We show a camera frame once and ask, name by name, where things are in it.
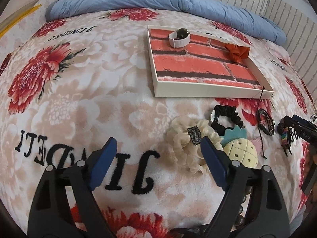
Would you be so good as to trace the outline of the pineapple plush hair clip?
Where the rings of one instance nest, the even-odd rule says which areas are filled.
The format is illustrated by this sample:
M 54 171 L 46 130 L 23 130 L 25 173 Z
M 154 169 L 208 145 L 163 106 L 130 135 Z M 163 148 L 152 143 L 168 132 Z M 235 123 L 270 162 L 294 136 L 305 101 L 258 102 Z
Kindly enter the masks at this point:
M 247 131 L 244 128 L 226 128 L 221 145 L 230 160 L 238 160 L 245 167 L 257 167 L 256 146 L 247 139 Z

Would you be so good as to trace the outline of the black scrunchie with bell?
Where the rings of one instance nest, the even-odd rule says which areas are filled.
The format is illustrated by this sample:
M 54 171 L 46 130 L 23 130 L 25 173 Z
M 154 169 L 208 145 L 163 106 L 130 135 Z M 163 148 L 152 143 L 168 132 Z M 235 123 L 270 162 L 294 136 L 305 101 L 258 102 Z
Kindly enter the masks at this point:
M 219 123 L 219 119 L 226 119 L 231 123 L 232 127 L 225 127 Z M 236 111 L 236 106 L 216 105 L 211 113 L 211 128 L 213 128 L 219 136 L 224 136 L 226 130 L 234 130 L 235 127 L 243 130 L 244 122 Z

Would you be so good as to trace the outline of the cream organza scrunchie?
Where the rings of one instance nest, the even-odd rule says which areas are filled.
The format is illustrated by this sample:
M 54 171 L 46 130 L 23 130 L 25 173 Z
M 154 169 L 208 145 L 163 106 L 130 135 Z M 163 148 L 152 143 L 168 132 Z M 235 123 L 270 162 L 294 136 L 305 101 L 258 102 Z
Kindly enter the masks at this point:
M 211 128 L 208 120 L 190 118 L 187 115 L 178 116 L 171 122 L 167 131 L 167 140 L 176 162 L 192 174 L 208 174 L 207 163 L 201 152 L 201 139 L 205 136 L 216 149 L 223 150 L 223 138 Z

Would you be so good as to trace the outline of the orange fabric scrunchie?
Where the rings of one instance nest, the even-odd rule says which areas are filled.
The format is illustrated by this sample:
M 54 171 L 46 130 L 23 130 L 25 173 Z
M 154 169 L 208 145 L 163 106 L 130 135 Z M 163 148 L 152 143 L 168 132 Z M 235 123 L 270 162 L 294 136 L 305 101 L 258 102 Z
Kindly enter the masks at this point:
M 233 62 L 242 63 L 249 57 L 250 47 L 225 44 L 225 49 L 229 51 L 229 57 Z

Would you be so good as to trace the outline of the white tray brick-pattern bottom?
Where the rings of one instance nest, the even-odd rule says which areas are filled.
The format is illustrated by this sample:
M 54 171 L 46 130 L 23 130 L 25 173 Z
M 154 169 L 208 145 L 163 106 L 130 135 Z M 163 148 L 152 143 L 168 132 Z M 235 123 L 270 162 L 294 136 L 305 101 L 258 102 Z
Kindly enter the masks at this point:
M 168 35 L 178 29 L 147 27 L 148 51 L 155 97 L 271 98 L 274 90 L 249 52 L 233 62 L 225 44 L 211 34 L 189 31 L 190 43 L 172 48 Z

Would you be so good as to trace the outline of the white band smart watch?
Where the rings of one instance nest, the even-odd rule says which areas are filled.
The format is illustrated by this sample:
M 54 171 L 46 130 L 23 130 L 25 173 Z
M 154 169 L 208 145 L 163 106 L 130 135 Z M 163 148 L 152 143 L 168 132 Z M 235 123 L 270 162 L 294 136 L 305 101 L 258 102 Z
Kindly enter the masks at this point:
M 191 36 L 189 30 L 180 28 L 168 35 L 169 44 L 172 48 L 183 48 L 190 43 Z

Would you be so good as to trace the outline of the floral plush bed blanket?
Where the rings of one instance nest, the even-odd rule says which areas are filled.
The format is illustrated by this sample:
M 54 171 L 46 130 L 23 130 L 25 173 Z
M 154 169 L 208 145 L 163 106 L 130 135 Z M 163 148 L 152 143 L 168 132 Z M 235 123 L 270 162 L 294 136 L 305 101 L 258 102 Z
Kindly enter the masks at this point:
M 250 46 L 274 90 L 271 98 L 155 97 L 147 27 L 211 34 Z M 278 135 L 259 132 L 256 112 L 275 120 L 312 117 L 315 107 L 282 46 L 193 14 L 131 8 L 85 13 L 39 25 L 10 52 L 1 44 L 1 200 L 22 230 L 44 168 L 68 167 L 106 143 L 118 156 L 94 197 L 119 237 L 169 237 L 174 227 L 205 224 L 223 192 L 211 175 L 176 162 L 167 140 L 178 116 L 209 121 L 216 105 L 236 106 L 247 137 L 272 167 L 294 219 L 307 196 L 300 187 L 308 152 L 295 142 L 287 158 Z

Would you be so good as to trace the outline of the blue rolled quilt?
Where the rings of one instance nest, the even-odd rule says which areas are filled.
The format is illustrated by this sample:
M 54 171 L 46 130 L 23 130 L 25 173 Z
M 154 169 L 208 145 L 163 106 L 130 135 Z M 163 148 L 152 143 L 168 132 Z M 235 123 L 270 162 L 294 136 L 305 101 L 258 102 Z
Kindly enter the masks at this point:
M 223 23 L 254 38 L 270 40 L 279 46 L 286 43 L 285 32 L 273 21 L 216 0 L 57 0 L 46 9 L 45 19 L 51 22 L 85 13 L 131 8 L 185 12 Z

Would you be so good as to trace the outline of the yellow wooden bed rail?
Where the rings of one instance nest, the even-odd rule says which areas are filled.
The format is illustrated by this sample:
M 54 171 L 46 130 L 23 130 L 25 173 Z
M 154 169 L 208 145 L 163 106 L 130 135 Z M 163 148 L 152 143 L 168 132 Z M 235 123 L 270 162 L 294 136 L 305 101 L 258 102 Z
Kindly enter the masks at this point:
M 32 14 L 36 10 L 41 7 L 40 5 L 36 5 L 39 0 L 34 0 L 27 5 L 24 5 L 13 14 L 8 16 L 5 20 L 1 22 L 1 33 L 0 37 L 2 38 L 14 25 L 18 24 L 22 19 L 27 17 L 28 15 Z

